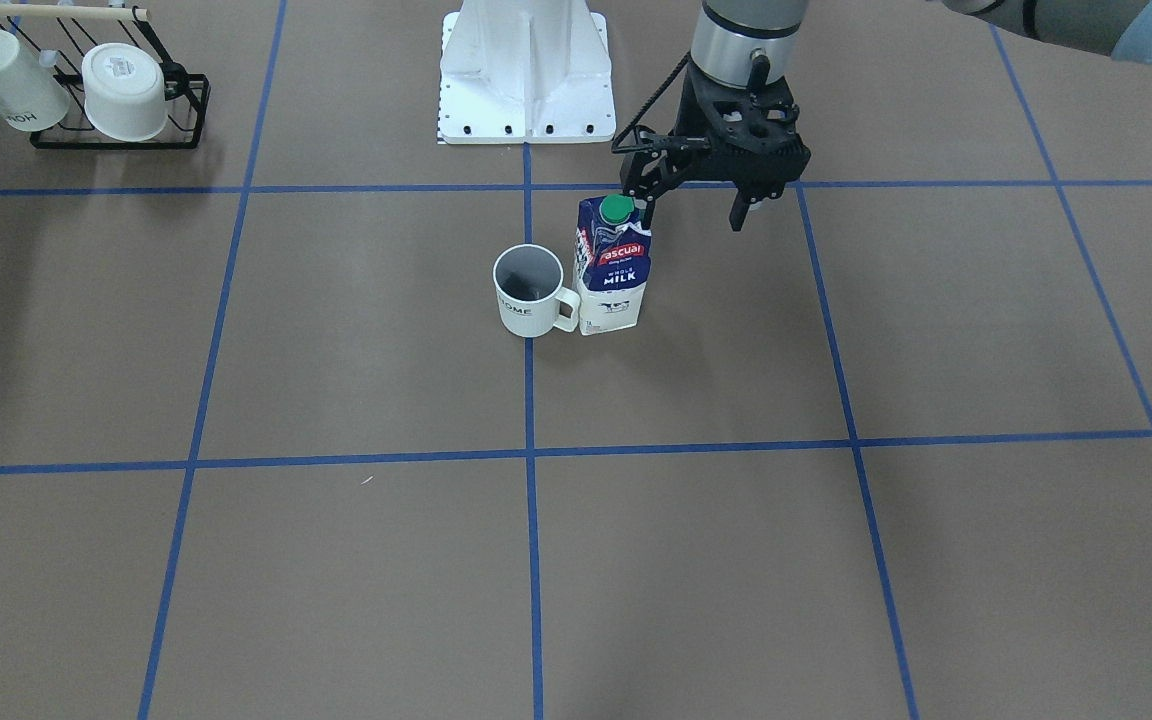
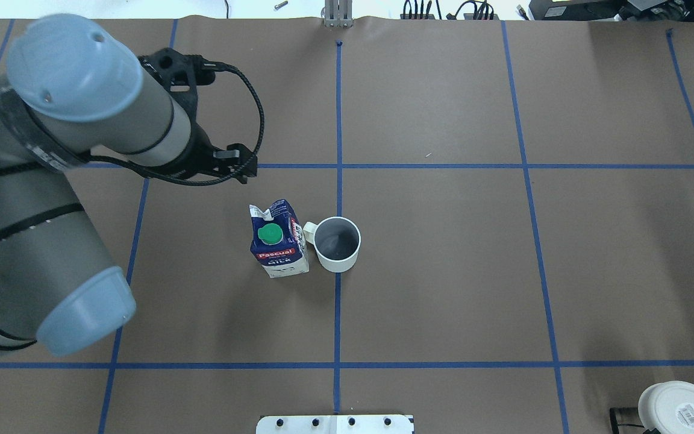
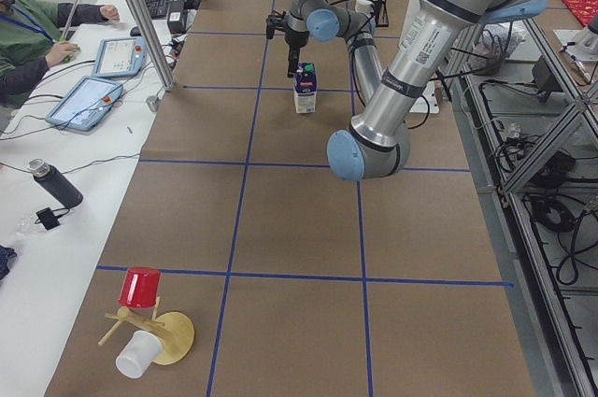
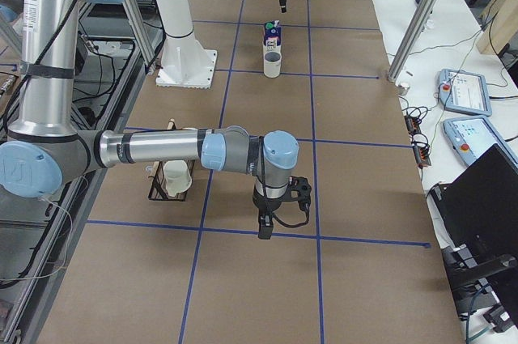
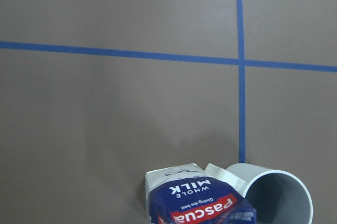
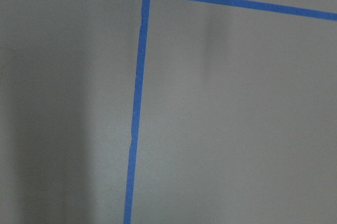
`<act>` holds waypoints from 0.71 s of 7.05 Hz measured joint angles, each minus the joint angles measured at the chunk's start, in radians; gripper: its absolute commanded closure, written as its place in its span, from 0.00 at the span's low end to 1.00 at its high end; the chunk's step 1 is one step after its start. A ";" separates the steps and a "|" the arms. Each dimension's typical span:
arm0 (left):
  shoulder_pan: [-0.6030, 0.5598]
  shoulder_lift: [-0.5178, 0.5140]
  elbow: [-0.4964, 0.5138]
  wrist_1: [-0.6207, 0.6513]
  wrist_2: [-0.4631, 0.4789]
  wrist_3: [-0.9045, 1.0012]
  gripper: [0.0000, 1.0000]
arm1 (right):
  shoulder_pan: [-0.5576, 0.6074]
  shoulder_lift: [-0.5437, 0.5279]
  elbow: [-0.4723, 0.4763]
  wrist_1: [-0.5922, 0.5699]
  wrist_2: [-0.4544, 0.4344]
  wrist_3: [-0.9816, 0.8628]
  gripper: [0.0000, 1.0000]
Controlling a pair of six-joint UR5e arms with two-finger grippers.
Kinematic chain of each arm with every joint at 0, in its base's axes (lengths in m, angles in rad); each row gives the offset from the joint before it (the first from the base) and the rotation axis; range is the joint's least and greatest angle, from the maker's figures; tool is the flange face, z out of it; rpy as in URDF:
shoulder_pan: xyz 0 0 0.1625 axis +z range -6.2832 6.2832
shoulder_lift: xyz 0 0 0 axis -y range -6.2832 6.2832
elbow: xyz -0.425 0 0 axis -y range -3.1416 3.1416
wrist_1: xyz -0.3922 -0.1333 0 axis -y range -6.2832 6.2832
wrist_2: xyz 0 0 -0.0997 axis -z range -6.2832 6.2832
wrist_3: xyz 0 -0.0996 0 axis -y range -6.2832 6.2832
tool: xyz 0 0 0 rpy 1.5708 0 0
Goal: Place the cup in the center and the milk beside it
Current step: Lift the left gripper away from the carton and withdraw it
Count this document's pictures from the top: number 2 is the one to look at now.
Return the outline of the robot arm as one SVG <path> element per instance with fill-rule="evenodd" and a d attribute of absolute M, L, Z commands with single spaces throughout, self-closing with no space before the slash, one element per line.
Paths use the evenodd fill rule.
<path fill-rule="evenodd" d="M 212 145 L 196 120 L 196 89 L 218 72 L 254 99 L 253 149 Z M 237 66 L 171 48 L 138 57 L 77 14 L 31 22 L 0 76 L 0 357 L 34 344 L 58 357 L 82 351 L 137 310 L 67 171 L 101 162 L 179 185 L 245 184 L 264 128 Z"/>

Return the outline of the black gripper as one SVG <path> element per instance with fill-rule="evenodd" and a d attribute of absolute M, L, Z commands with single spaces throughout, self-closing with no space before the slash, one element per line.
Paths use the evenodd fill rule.
<path fill-rule="evenodd" d="M 196 54 L 182 54 L 171 48 L 163 48 L 151 55 L 141 55 L 138 61 L 184 111 L 189 120 L 190 133 L 185 149 L 163 164 L 137 165 L 137 172 L 147 178 L 156 178 L 174 184 L 195 184 L 193 177 L 209 176 L 202 184 L 219 184 L 235 179 L 241 184 L 257 175 L 258 145 L 253 149 L 242 143 L 232 143 L 217 148 L 210 143 L 204 129 L 196 121 L 198 88 L 215 82 L 218 72 L 233 74 L 245 85 L 254 102 L 258 94 L 248 77 L 235 65 L 223 61 L 211 61 Z"/>

